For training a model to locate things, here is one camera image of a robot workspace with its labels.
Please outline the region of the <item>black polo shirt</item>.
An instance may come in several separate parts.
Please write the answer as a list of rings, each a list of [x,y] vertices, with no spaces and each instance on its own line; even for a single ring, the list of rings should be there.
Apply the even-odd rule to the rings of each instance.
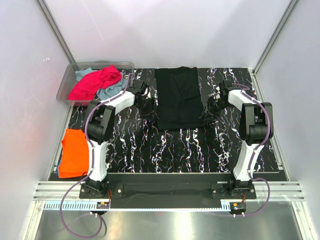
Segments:
[[[204,105],[196,67],[154,70],[157,90],[157,127],[160,131],[202,128]]]

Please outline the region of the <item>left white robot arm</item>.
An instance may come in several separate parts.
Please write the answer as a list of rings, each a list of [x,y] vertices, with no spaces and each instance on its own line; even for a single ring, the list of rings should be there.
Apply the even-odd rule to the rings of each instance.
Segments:
[[[155,98],[148,84],[142,80],[127,83],[120,93],[108,100],[92,100],[89,103],[82,128],[89,150],[89,167],[87,177],[81,184],[81,198],[83,194],[91,198],[111,196],[106,168],[107,143],[113,136],[116,114],[129,107],[137,108],[142,119],[153,121],[158,118]]]

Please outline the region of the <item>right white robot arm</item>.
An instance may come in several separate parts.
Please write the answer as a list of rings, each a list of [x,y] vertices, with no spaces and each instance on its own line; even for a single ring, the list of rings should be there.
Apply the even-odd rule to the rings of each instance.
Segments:
[[[258,156],[266,142],[274,135],[273,106],[260,102],[247,94],[249,88],[231,80],[223,80],[216,87],[216,93],[209,97],[201,114],[204,121],[218,118],[228,107],[240,111],[239,136],[241,149],[231,177],[222,189],[216,192],[231,198],[243,198],[253,193],[253,170]]]

